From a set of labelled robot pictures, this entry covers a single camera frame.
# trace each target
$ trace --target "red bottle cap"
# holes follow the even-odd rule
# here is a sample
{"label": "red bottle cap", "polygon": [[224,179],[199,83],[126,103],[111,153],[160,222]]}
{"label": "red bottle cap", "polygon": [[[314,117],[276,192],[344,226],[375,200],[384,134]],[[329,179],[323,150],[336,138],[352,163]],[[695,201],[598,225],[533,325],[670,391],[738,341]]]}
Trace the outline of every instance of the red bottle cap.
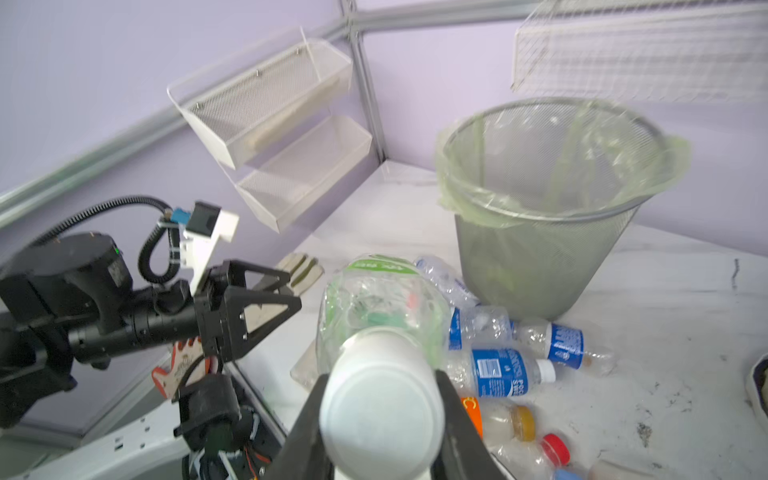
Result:
{"label": "red bottle cap", "polygon": [[544,438],[541,439],[541,449],[544,450],[544,454],[555,467],[567,465],[571,461],[571,453],[568,451],[568,447],[554,433],[544,435]]}

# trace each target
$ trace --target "mesh shelf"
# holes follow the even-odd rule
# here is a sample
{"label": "mesh shelf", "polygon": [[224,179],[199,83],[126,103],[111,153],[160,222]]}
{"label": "mesh shelf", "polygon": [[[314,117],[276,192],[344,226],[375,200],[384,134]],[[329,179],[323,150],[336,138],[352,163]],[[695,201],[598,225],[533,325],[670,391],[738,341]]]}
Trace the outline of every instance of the mesh shelf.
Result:
{"label": "mesh shelf", "polygon": [[515,91],[768,99],[764,0],[544,0],[515,36]]}
{"label": "mesh shelf", "polygon": [[226,59],[226,66],[213,66],[168,88],[208,151],[229,168],[242,166],[349,90],[349,57],[325,40],[310,38],[198,93],[199,84],[211,83],[206,76],[212,70],[231,70],[264,51],[258,45]]}
{"label": "mesh shelf", "polygon": [[368,154],[371,140],[351,118],[328,117],[238,182],[237,191],[279,233]]}

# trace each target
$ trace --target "yellow bottle cap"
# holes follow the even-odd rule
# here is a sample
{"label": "yellow bottle cap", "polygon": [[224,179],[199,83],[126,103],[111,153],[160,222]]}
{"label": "yellow bottle cap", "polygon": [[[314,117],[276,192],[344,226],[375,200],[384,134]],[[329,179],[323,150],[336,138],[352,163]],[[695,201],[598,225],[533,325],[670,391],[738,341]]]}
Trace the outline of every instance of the yellow bottle cap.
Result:
{"label": "yellow bottle cap", "polygon": [[536,421],[528,407],[517,406],[512,410],[512,428],[515,430],[515,438],[521,442],[533,442],[536,440]]}

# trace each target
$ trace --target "barcode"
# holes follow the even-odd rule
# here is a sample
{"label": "barcode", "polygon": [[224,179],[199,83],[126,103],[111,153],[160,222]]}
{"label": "barcode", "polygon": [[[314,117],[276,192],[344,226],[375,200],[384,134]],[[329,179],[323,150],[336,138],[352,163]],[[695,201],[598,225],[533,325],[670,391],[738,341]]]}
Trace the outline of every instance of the barcode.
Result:
{"label": "barcode", "polygon": [[478,360],[478,376],[481,379],[500,379],[502,366],[498,364],[498,359]]}

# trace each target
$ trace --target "white table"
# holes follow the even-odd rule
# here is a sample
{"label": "white table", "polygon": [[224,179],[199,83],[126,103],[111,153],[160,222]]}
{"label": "white table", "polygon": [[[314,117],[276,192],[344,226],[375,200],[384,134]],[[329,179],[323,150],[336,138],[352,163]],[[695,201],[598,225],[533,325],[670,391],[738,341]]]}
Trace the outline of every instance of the white table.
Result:
{"label": "white table", "polygon": [[[331,273],[362,253],[433,253],[459,267],[453,216],[438,197],[433,172],[387,162],[297,249],[318,257],[325,276],[240,361],[286,427],[307,397],[289,371],[315,336]],[[767,258],[630,225],[561,321],[601,329],[619,366],[604,379],[567,371],[518,402],[540,433],[564,436],[576,472],[612,457],[658,478],[768,478],[768,435],[744,390],[768,350],[767,287]]]}

